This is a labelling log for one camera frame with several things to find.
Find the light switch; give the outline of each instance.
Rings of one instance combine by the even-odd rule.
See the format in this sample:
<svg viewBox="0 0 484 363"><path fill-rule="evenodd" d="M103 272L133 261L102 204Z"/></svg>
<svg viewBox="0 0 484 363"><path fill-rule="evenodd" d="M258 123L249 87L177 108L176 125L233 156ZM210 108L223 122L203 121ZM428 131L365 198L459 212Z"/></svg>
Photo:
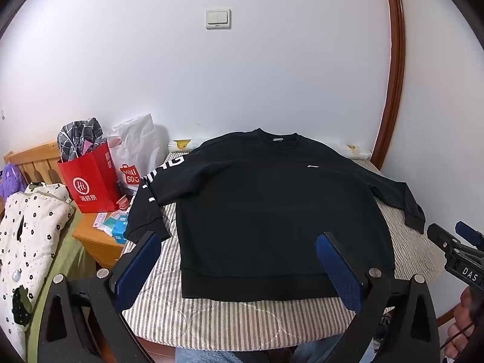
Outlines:
<svg viewBox="0 0 484 363"><path fill-rule="evenodd" d="M231 10L228 8L220 8L206 11L205 26L207 28L230 28Z"/></svg>

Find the black cable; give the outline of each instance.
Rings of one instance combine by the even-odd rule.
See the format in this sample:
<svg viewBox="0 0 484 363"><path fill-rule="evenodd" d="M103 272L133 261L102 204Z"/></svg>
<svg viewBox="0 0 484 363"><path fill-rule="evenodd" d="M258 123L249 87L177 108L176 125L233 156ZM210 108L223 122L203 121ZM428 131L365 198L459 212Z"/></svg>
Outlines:
<svg viewBox="0 0 484 363"><path fill-rule="evenodd" d="M466 326L465 328L463 328L459 333L457 333L456 335L453 335L451 338L449 338L445 343L444 345L442 345L442 347L440 347L440 349L443 349L445 348L445 346L447 344L449 344L449 342L451 342L452 340L454 340L454 338L456 338L457 336L460 336L463 332L465 332L466 330L468 330L468 328L470 328L471 326L473 325L473 323L471 323L469 326Z"/></svg>

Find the black sweatshirt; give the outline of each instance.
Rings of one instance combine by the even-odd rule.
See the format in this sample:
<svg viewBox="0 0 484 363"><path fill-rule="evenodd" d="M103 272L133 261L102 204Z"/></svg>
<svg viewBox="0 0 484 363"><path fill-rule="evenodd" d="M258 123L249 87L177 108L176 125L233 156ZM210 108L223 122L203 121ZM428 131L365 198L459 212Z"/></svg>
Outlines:
<svg viewBox="0 0 484 363"><path fill-rule="evenodd" d="M394 275L390 233L374 197L402 209L406 224L423 233L424 213L405 183L296 133L234 132L147 175L125 237L170 237L160 206L176 201L184 298L337 296L316 256L323 232L333 232L365 269Z"/></svg>

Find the purple plush toy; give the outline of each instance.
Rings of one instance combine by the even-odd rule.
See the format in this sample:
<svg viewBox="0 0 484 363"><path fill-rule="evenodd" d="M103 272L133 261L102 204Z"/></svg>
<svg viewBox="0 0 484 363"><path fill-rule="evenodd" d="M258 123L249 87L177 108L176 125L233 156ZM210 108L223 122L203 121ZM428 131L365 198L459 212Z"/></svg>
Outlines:
<svg viewBox="0 0 484 363"><path fill-rule="evenodd" d="M0 181L0 196L3 203L7 198L16 192L24 192L27 188L24 177L20 173L20 169L14 163L9 162L3 168L2 181Z"/></svg>

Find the polka dot quilt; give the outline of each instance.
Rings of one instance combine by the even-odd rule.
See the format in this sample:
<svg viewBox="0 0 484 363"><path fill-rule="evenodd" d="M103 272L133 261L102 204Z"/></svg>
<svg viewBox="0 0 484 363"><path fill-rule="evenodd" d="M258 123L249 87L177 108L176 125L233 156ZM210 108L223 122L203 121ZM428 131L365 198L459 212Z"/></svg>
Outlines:
<svg viewBox="0 0 484 363"><path fill-rule="evenodd" d="M25 360L25 330L74 213L62 184L30 186L9 196L0 223L0 327Z"/></svg>

